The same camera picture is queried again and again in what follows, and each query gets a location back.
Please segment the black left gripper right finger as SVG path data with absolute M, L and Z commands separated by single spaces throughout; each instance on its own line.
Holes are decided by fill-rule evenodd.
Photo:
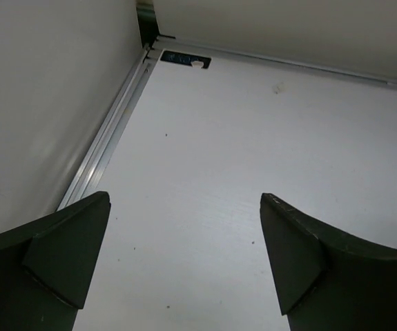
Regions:
M 264 193 L 260 220 L 280 311 L 292 330 L 397 330 L 397 248 Z

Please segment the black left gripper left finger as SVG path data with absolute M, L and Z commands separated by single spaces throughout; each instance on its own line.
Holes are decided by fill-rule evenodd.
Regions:
M 0 330 L 71 330 L 110 214 L 99 191 L 0 234 Z

